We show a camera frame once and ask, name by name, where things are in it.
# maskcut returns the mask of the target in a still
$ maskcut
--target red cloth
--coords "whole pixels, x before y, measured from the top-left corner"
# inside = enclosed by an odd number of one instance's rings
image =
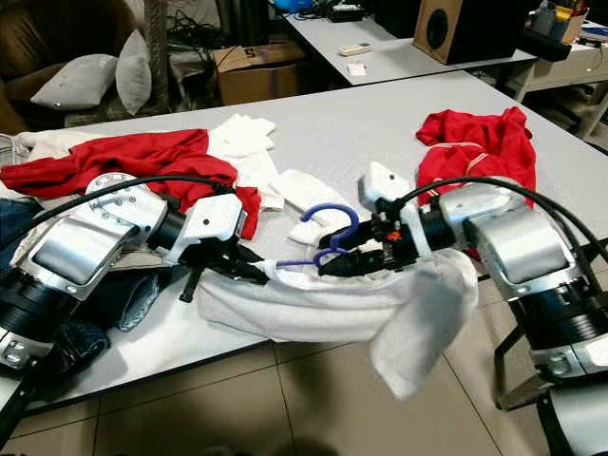
[[[100,138],[72,147],[70,155],[59,160],[47,158],[4,166],[0,180],[12,190],[40,198],[83,194],[97,176],[117,171],[137,178],[202,176],[232,185],[237,170],[230,163],[207,155],[208,143],[207,131],[200,129]],[[214,194],[204,183],[171,180],[150,182],[148,186],[155,193],[179,199],[182,212],[198,199]],[[248,214],[242,236],[251,239],[257,228],[261,197],[253,187],[237,188],[237,196]]]
[[[502,116],[473,116],[450,109],[429,115],[416,133],[424,144],[434,145],[420,163],[418,187],[461,176],[506,176],[536,190],[536,152],[525,121],[515,106]],[[435,191],[442,194],[458,186]],[[431,196],[421,195],[419,203],[426,204]]]

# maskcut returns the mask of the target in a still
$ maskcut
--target denim fabric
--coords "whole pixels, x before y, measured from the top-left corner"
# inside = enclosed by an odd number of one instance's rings
[[[127,333],[143,320],[171,280],[172,270],[167,268],[109,273],[78,316],[105,330],[115,327]]]
[[[33,199],[0,198],[0,241],[26,226],[42,210]],[[0,273],[10,269],[9,263],[21,239],[0,251]]]
[[[70,319],[55,337],[55,346],[41,366],[41,374],[48,381],[87,368],[110,346],[105,333],[91,323]]]

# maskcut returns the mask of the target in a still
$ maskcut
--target remote control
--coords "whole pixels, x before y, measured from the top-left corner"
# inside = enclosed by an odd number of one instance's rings
[[[343,55],[344,57],[348,57],[350,55],[362,54],[363,52],[370,52],[370,51],[371,51],[371,45],[369,45],[368,43],[359,43],[358,45],[350,45],[350,46],[341,47],[338,50],[338,53],[340,55]]]

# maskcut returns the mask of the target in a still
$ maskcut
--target blue clothes hanger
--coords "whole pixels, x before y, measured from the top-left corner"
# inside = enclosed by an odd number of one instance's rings
[[[299,266],[304,264],[313,264],[317,268],[321,266],[321,258],[328,254],[347,254],[349,251],[340,248],[340,242],[344,239],[352,236],[359,227],[359,216],[354,212],[349,206],[345,206],[343,204],[335,204],[332,202],[324,202],[322,204],[317,204],[316,206],[311,207],[308,211],[304,213],[304,215],[300,218],[302,221],[309,221],[314,214],[319,211],[324,211],[326,209],[335,209],[337,211],[344,212],[349,219],[351,219],[351,226],[347,230],[342,233],[338,233],[333,235],[330,239],[330,247],[328,249],[323,249],[318,252],[313,259],[287,259],[283,261],[278,261],[276,263],[276,267],[282,268],[285,266]]]

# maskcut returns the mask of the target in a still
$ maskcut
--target white table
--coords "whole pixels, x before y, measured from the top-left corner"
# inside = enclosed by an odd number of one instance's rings
[[[535,56],[516,50],[512,57],[505,59],[443,65],[415,47],[411,38],[397,39],[369,17],[359,22],[344,23],[333,23],[329,19],[301,21],[293,15],[287,16],[286,19],[353,86],[536,60]],[[369,43],[373,51],[351,57],[338,54],[338,50],[343,46],[358,43]],[[366,76],[350,75],[347,64],[356,62],[366,66]]]
[[[509,69],[505,84],[515,90],[521,102],[528,92],[547,88],[574,86],[608,81],[608,45],[602,48],[573,44],[566,60],[517,64]],[[590,119],[585,119],[577,136],[587,138],[608,108],[608,96]]]
[[[452,108],[501,114],[513,100],[463,72],[367,85],[300,97],[202,111],[102,123],[79,129],[105,135],[193,127],[212,128],[234,113],[277,124],[272,152],[279,172],[311,173],[332,185],[356,208],[356,180],[379,161],[413,179],[427,148],[414,133],[432,112]],[[571,208],[600,238],[608,237],[608,213],[598,199],[608,194],[608,158],[541,116],[522,107],[538,153],[539,190]],[[300,258],[303,249],[285,238],[298,213],[263,213],[255,240],[247,244],[264,257]],[[151,375],[209,361],[259,343],[263,338],[213,326],[196,305],[178,301],[183,281],[165,290],[149,315],[130,333],[110,331],[112,348],[76,375],[61,403]],[[41,407],[44,403],[34,404]]]

